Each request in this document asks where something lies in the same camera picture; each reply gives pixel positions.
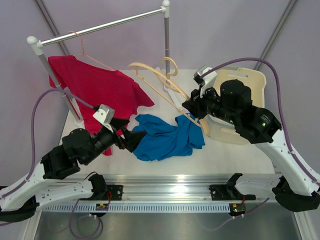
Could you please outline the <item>beige plastic hanger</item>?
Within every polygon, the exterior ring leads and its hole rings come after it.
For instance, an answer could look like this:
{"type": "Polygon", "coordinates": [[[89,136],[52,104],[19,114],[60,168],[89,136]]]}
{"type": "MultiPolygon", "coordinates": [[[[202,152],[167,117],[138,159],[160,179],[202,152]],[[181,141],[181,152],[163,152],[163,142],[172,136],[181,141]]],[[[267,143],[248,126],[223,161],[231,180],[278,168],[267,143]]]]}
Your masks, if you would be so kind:
{"type": "Polygon", "coordinates": [[[165,56],[162,59],[162,64],[168,64],[168,72],[162,73],[160,70],[153,68],[147,64],[141,62],[133,62],[129,65],[131,70],[135,73],[135,75],[140,78],[145,84],[147,84],[152,90],[154,90],[159,96],[161,96],[166,102],[168,102],[171,106],[173,106],[179,113],[184,115],[188,120],[190,120],[193,124],[200,127],[205,136],[208,136],[210,133],[210,126],[205,119],[193,119],[191,117],[191,113],[187,113],[186,110],[183,109],[182,103],[180,103],[179,99],[175,95],[175,93],[180,94],[185,100],[189,100],[189,95],[183,91],[174,81],[171,80],[171,77],[175,77],[178,75],[179,69],[176,62],[165,56]],[[144,69],[152,72],[155,77],[161,82],[163,86],[164,92],[169,95],[169,98],[165,96],[162,92],[160,92],[157,88],[155,88],[151,83],[147,81],[147,79],[139,74],[139,70],[144,69]]]}

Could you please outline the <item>blue t shirt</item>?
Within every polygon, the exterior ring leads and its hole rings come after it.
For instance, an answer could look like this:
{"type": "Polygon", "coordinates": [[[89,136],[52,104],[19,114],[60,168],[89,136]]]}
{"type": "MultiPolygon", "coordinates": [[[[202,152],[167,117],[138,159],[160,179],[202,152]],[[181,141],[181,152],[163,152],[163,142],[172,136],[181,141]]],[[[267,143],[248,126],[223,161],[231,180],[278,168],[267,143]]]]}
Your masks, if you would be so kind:
{"type": "Polygon", "coordinates": [[[205,146],[202,129],[183,114],[175,118],[176,126],[151,114],[140,114],[135,120],[138,125],[133,131],[146,133],[133,151],[141,161],[190,156],[194,149],[205,146]]]}

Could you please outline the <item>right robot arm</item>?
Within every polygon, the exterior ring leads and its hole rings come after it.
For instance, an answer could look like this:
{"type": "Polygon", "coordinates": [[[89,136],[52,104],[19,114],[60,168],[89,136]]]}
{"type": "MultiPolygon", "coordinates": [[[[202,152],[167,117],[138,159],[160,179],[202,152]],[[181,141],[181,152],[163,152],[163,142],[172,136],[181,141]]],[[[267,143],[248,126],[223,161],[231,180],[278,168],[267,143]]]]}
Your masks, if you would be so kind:
{"type": "Polygon", "coordinates": [[[297,163],[293,148],[285,142],[284,126],[266,108],[252,104],[252,91],[237,79],[227,80],[220,86],[220,93],[213,87],[182,103],[195,118],[207,115],[234,126],[236,133],[260,149],[279,171],[271,177],[245,176],[235,173],[226,183],[226,193],[232,199],[241,195],[271,198],[292,212],[316,210],[320,205],[320,187],[303,171],[305,161],[297,163]]]}

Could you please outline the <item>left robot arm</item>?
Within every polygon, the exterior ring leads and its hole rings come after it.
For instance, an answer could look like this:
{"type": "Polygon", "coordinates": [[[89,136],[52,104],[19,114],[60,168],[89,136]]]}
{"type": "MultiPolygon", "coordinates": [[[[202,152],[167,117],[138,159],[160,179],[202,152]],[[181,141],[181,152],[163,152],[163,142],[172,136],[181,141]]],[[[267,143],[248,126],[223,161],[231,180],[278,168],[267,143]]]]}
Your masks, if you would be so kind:
{"type": "Polygon", "coordinates": [[[74,129],[62,138],[62,144],[44,155],[35,166],[25,184],[14,191],[19,184],[0,190],[0,221],[21,222],[34,216],[44,208],[73,199],[101,200],[107,195],[108,187],[104,177],[98,173],[70,186],[50,189],[49,186],[78,173],[81,165],[89,165],[112,145],[133,152],[146,135],[144,131],[130,131],[125,128],[128,120],[117,118],[111,129],[103,126],[91,135],[83,128],[74,129]]]}

